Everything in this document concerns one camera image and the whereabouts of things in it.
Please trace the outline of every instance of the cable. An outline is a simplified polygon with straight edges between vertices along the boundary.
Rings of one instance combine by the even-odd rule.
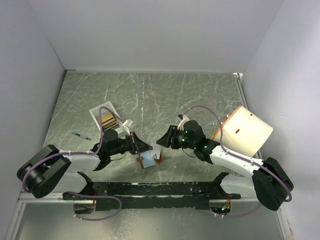
[[[58,156],[61,156],[61,155],[96,155],[97,153],[99,153],[101,147],[102,147],[102,142],[103,142],[103,135],[104,135],[104,132],[103,132],[103,128],[102,128],[102,114],[101,114],[101,110],[102,109],[106,109],[108,110],[110,113],[112,113],[114,115],[115,118],[117,118],[118,120],[120,120],[122,122],[122,119],[121,117],[119,117],[117,114],[115,114],[112,110],[110,110],[109,108],[105,107],[105,106],[101,106],[99,108],[99,119],[100,119],[100,142],[99,142],[99,146],[98,146],[98,149],[95,151],[95,152],[85,152],[85,151],[74,151],[74,152],[71,152],[71,151],[66,151],[66,152],[58,152],[56,154],[53,154],[51,156],[48,156],[44,159],[42,159],[41,161],[37,162],[35,165],[33,165],[24,175],[23,177],[23,180],[22,180],[22,188],[23,190],[26,192],[26,193],[30,193],[29,189],[27,188],[26,186],[26,182],[27,182],[27,178],[29,177],[30,173],[36,169],[38,166],[44,164],[46,161],[50,160],[50,159],[53,159],[55,157],[58,157]],[[73,195],[75,196],[78,196],[78,193],[73,193],[73,192],[69,192],[69,193],[72,193]],[[107,218],[111,218],[113,217],[114,215],[116,215],[121,207],[122,207],[122,203],[121,203],[121,200],[115,196],[86,196],[86,198],[97,198],[97,199],[100,199],[100,198],[106,198],[106,199],[115,199],[117,200],[119,203],[120,203],[120,207],[119,207],[119,210],[115,213],[115,214],[111,214],[110,216],[108,216]],[[104,220],[104,219],[107,219],[107,218],[99,218],[99,219],[90,219],[90,218],[81,218],[83,220],[88,220],[88,221],[100,221],[100,220]]]
[[[184,152],[184,154],[187,155],[188,157],[190,157],[190,158],[196,158],[196,156],[190,156],[188,153],[186,153],[183,148],[181,148],[181,149],[182,149],[182,152]]]
[[[117,160],[124,159],[124,158],[125,158],[125,156],[127,156],[127,153],[126,153],[126,152],[124,153],[124,156],[123,156],[123,157],[121,157],[121,158],[117,158],[117,159],[111,159],[111,161],[117,161]]]
[[[289,188],[287,187],[287,185],[277,176],[275,175],[272,171],[270,171],[269,169],[267,169],[266,167],[262,166],[261,164],[259,163],[256,163],[254,161],[251,161],[243,156],[239,156],[235,153],[232,153],[232,152],[229,152],[227,151],[227,149],[225,148],[225,146],[223,145],[223,141],[222,141],[222,137],[223,137],[223,126],[222,126],[222,122],[219,118],[219,116],[209,107],[207,106],[203,106],[203,105],[196,105],[196,106],[193,106],[193,107],[190,107],[188,108],[183,114],[186,114],[187,112],[189,112],[191,109],[194,109],[194,108],[204,108],[204,109],[207,109],[208,111],[210,111],[214,116],[215,118],[217,119],[218,123],[219,123],[219,127],[220,127],[220,146],[222,148],[222,150],[226,153],[226,154],[229,154],[235,158],[238,158],[240,160],[243,160],[243,161],[246,161],[247,163],[250,163],[252,165],[255,165],[261,169],[263,169],[265,172],[267,172],[268,174],[270,174],[274,179],[276,179],[280,184],[281,186],[285,189],[286,193],[288,194],[288,199],[284,200],[285,202],[290,202],[292,200],[292,195],[291,195],[291,192],[289,190]]]
[[[67,191],[68,194],[71,194],[71,195],[74,195],[74,196],[77,196],[77,197],[80,197],[80,198],[84,198],[84,199],[114,199],[114,200],[117,200],[118,203],[119,203],[119,208],[117,209],[117,211],[115,211],[114,213],[110,214],[109,216],[105,216],[105,217],[102,217],[102,218],[86,218],[86,217],[81,217],[79,216],[77,213],[76,213],[76,209],[75,209],[75,205],[73,205],[73,214],[74,214],[74,217],[76,217],[77,219],[80,219],[80,220],[85,220],[85,221],[93,221],[93,222],[96,222],[96,221],[102,221],[102,220],[106,220],[106,219],[110,219],[112,218],[113,216],[117,215],[118,213],[120,213],[120,210],[122,208],[122,202],[119,198],[115,197],[115,196],[89,196],[89,195],[82,195],[82,194],[79,194],[79,193],[76,193],[76,192],[73,192],[73,191]]]

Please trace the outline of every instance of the white enclosure wall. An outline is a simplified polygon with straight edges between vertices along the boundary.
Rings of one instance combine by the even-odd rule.
[[[243,73],[283,0],[28,0],[66,69]]]
[[[320,1],[283,3],[244,74],[249,108],[274,127],[262,148],[295,189],[285,204],[294,239],[318,239],[320,226]]]
[[[27,1],[0,1],[0,239],[21,190],[17,170],[42,148],[63,73]]]

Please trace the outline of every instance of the purple cable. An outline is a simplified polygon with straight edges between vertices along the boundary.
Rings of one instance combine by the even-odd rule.
[[[117,200],[119,202],[119,208],[117,209],[116,212],[110,214],[109,216],[105,216],[102,218],[86,218],[86,217],[81,217],[78,214],[76,214],[76,209],[75,206],[73,206],[73,214],[77,219],[80,220],[85,220],[85,221],[92,221],[92,222],[96,222],[96,221],[102,221],[102,220],[106,220],[106,219],[110,219],[113,216],[117,215],[118,213],[120,213],[120,210],[122,208],[122,202],[119,198],[115,197],[115,196],[89,196],[89,195],[82,195],[73,191],[67,191],[68,194],[80,197],[80,198],[84,198],[84,199],[114,199]]]
[[[57,156],[61,156],[61,155],[96,155],[101,147],[102,147],[102,141],[103,141],[103,135],[104,135],[104,131],[103,131],[103,128],[102,128],[102,114],[101,114],[101,110],[102,109],[106,109],[108,110],[110,113],[112,113],[117,119],[119,119],[121,122],[122,122],[122,119],[117,115],[115,114],[113,111],[111,111],[109,108],[105,107],[105,106],[101,106],[99,108],[99,119],[100,119],[100,142],[99,142],[99,147],[98,149],[95,151],[95,152],[85,152],[85,151],[74,151],[74,152],[68,152],[68,151],[65,151],[65,152],[58,152],[56,154],[53,154],[51,156],[48,156],[44,159],[42,159],[41,161],[37,162],[35,165],[33,165],[27,172],[26,174],[24,175],[23,177],[23,180],[22,180],[22,188],[23,190],[26,192],[26,193],[30,193],[29,189],[27,188],[26,186],[26,182],[27,182],[27,178],[28,176],[30,175],[30,173],[35,169],[37,168],[38,166],[44,164],[46,161],[50,160],[50,159],[53,159]],[[88,220],[88,221],[100,221],[100,220],[104,220],[104,219],[108,219],[108,218],[111,218],[113,217],[114,215],[118,214],[121,210],[121,207],[122,207],[122,203],[121,203],[121,200],[115,196],[87,196],[87,195],[82,195],[82,194],[78,194],[78,193],[73,193],[73,192],[68,192],[68,193],[71,193],[75,196],[78,196],[78,197],[82,197],[82,198],[91,198],[91,199],[115,199],[117,200],[119,203],[120,203],[120,207],[118,209],[118,211],[116,211],[114,214],[111,214],[110,216],[108,217],[104,217],[104,218],[98,218],[98,219],[90,219],[90,218],[85,218],[85,217],[82,217],[83,220]]]
[[[272,171],[270,171],[269,169],[267,169],[266,167],[260,165],[259,163],[256,163],[256,162],[251,162],[249,159],[246,159],[245,157],[243,156],[239,156],[235,153],[232,153],[232,152],[228,152],[227,149],[225,148],[225,146],[223,145],[223,141],[222,141],[222,137],[223,137],[223,126],[222,126],[222,122],[219,118],[219,116],[209,107],[207,106],[203,106],[203,105],[196,105],[196,106],[193,106],[193,107],[190,107],[188,108],[183,114],[186,114],[187,112],[189,112],[191,109],[194,109],[194,108],[204,108],[204,109],[207,109],[208,111],[210,111],[214,116],[215,118],[217,119],[218,123],[219,123],[219,128],[220,128],[220,146],[222,148],[222,150],[226,153],[226,154],[229,154],[235,158],[238,158],[240,160],[243,160],[243,161],[246,161],[247,163],[250,163],[250,164],[253,164],[261,169],[263,169],[264,171],[266,171],[268,174],[270,174],[274,179],[276,179],[280,184],[281,186],[285,189],[285,191],[287,192],[288,194],[288,199],[284,200],[285,202],[290,202],[292,200],[292,195],[291,195],[291,192],[289,190],[289,188],[285,185],[285,183],[283,181],[281,181],[281,179],[275,175]],[[237,216],[234,216],[235,218],[239,218],[239,217],[244,217],[248,214],[251,214],[253,212],[255,212],[259,207],[260,207],[261,204],[259,204],[254,210],[248,212],[248,213],[244,213],[244,214],[241,214],[241,215],[237,215]]]

